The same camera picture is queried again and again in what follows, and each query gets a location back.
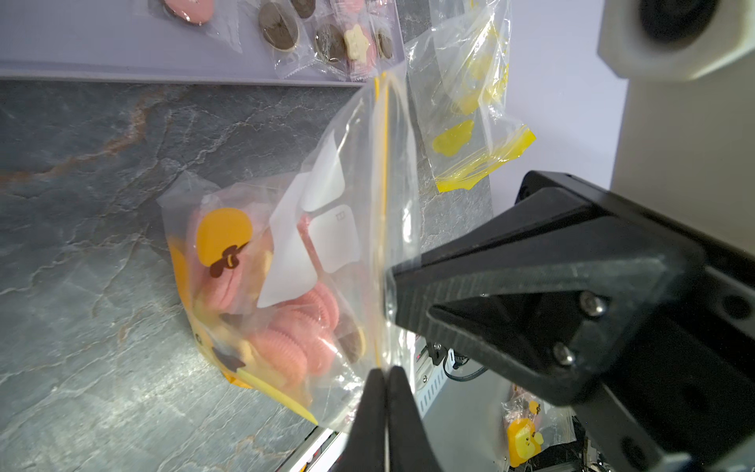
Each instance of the white label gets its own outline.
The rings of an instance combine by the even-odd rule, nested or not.
[[[310,238],[327,273],[359,260],[359,235],[348,205],[339,205],[313,218]]]
[[[320,148],[310,180],[301,196],[304,211],[316,211],[344,194],[346,181],[333,132],[325,138]]]
[[[317,272],[296,228],[297,204],[309,175],[304,172],[294,177],[270,216],[273,262],[260,290],[259,308],[300,297],[317,283]]]

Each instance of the gray marble countertop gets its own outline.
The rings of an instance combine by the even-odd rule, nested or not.
[[[405,39],[428,27],[426,2],[399,9]],[[0,82],[0,470],[279,466],[313,426],[195,349],[155,198],[187,169],[297,170],[353,93]],[[491,217],[487,179],[420,176],[424,249]]]

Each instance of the white wall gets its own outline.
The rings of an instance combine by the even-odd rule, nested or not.
[[[538,139],[490,176],[495,214],[531,170],[611,182],[627,81],[597,55],[602,2],[512,0],[507,112]]]

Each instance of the small plastic bag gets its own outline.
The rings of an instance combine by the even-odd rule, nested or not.
[[[313,38],[317,61],[313,65],[330,76],[346,81],[349,80],[349,64],[344,41],[344,32],[331,12],[316,18],[306,25]]]
[[[511,399],[502,403],[511,467],[517,467],[543,450],[576,441],[570,408],[549,405],[513,385]]]
[[[270,51],[278,77],[285,79],[317,61],[313,39],[289,0],[242,0],[242,10]]]
[[[344,32],[350,79],[358,82],[376,76],[378,48],[365,0],[331,0],[331,6]]]
[[[420,251],[403,70],[358,91],[299,173],[222,190],[185,173],[158,203],[195,342],[229,382],[336,430],[371,369],[413,384],[414,336],[390,321],[390,268]]]
[[[392,14],[386,14],[385,8],[371,8],[369,22],[372,29],[372,42],[377,52],[377,69],[386,70],[395,66],[396,48],[402,48],[401,36],[394,34],[399,31],[396,27],[396,18]]]
[[[134,13],[181,23],[242,52],[237,0],[134,0]]]
[[[535,140],[505,113],[509,0],[462,3],[431,2],[433,27],[405,46],[417,121],[441,192],[471,189]]]

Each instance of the purple tray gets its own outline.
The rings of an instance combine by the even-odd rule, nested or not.
[[[398,12],[393,44],[404,59]],[[360,85],[313,68],[279,79],[256,31],[239,14],[243,53],[178,22],[138,16],[133,0],[0,1],[0,77],[122,82]]]

